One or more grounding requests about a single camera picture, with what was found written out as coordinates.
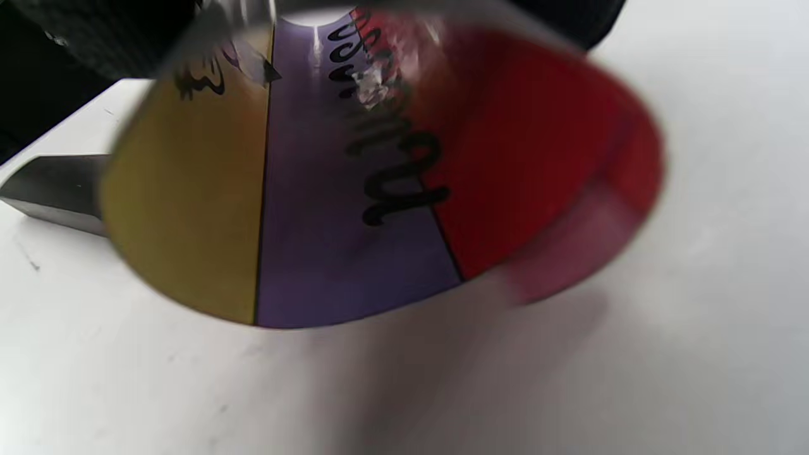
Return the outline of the person's right hand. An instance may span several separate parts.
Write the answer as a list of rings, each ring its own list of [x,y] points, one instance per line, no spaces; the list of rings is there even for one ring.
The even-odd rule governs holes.
[[[26,20],[111,80],[149,78],[195,20],[220,16],[251,28],[300,13],[352,8],[449,13],[485,22],[537,22],[581,49],[612,30],[624,1],[12,1]]]

